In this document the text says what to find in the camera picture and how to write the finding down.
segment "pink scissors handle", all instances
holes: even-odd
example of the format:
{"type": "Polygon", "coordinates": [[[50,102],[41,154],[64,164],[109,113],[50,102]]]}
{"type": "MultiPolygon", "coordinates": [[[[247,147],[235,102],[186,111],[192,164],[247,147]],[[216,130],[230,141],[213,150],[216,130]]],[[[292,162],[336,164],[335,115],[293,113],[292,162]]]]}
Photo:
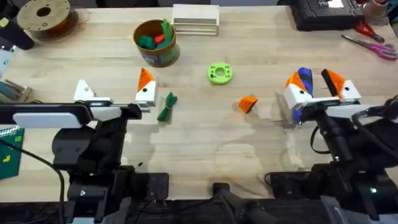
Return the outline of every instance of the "pink scissors handle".
{"type": "Polygon", "coordinates": [[[374,51],[380,58],[386,59],[386,60],[397,60],[398,59],[398,53],[395,51],[392,51],[390,48],[387,47],[379,47],[375,46],[374,44],[371,44],[369,46],[369,49],[374,51]]]}

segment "orange 3d printed part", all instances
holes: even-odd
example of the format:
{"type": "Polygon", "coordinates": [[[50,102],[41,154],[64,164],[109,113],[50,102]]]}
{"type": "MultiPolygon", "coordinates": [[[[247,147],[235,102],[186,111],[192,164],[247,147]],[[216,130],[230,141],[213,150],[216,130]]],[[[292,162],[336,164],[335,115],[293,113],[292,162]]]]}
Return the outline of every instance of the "orange 3d printed part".
{"type": "Polygon", "coordinates": [[[254,96],[245,96],[239,102],[239,107],[242,109],[244,113],[250,112],[251,108],[256,104],[257,98],[254,96]]]}

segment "black box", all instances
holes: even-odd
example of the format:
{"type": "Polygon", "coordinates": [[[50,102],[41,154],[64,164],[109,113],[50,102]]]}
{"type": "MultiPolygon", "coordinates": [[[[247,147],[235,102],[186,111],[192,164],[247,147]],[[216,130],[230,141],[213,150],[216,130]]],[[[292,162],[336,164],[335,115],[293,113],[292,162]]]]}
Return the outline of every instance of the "black box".
{"type": "Polygon", "coordinates": [[[355,0],[291,0],[297,30],[345,30],[355,27],[363,13],[355,0]]]}

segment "green book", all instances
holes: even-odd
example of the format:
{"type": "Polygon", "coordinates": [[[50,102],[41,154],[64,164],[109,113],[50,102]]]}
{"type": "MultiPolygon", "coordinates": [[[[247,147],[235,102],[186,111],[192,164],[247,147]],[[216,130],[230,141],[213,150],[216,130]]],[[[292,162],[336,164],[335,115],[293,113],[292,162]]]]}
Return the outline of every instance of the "green book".
{"type": "MultiPolygon", "coordinates": [[[[0,130],[0,139],[22,148],[24,129],[18,126],[0,130]]],[[[21,153],[0,142],[0,179],[15,177],[19,172],[21,153]]]]}

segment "white plastic part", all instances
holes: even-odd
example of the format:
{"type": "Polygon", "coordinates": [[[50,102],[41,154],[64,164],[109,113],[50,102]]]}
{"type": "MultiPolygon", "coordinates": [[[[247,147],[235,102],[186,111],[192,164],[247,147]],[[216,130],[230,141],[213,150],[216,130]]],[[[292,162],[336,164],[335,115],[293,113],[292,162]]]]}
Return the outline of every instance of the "white plastic part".
{"type": "Polygon", "coordinates": [[[73,99],[75,101],[110,101],[113,103],[113,100],[110,97],[97,97],[85,80],[79,80],[77,83],[73,99]]]}
{"type": "Polygon", "coordinates": [[[16,113],[12,117],[22,128],[80,128],[71,113],[16,113]]]}
{"type": "Polygon", "coordinates": [[[330,101],[330,100],[339,100],[336,96],[331,97],[321,97],[321,98],[312,98],[312,96],[303,91],[297,85],[289,84],[284,90],[284,97],[291,110],[297,110],[304,106],[307,106],[311,103],[321,102],[321,101],[330,101]]]}
{"type": "Polygon", "coordinates": [[[351,80],[346,80],[343,84],[343,91],[341,91],[342,101],[357,101],[361,99],[361,95],[355,88],[354,83],[351,80]]]}
{"type": "Polygon", "coordinates": [[[340,105],[329,106],[326,109],[326,114],[335,118],[351,118],[352,115],[360,111],[366,110],[375,105],[340,105]]]}
{"type": "Polygon", "coordinates": [[[312,96],[303,91],[297,85],[289,84],[284,90],[284,97],[289,109],[297,109],[306,102],[312,100],[312,96]]]}
{"type": "Polygon", "coordinates": [[[149,112],[151,106],[156,106],[157,84],[150,81],[143,89],[136,93],[136,102],[142,112],[149,112]]]}
{"type": "Polygon", "coordinates": [[[93,116],[98,121],[107,121],[110,119],[118,118],[122,115],[120,107],[91,107],[93,116]]]}

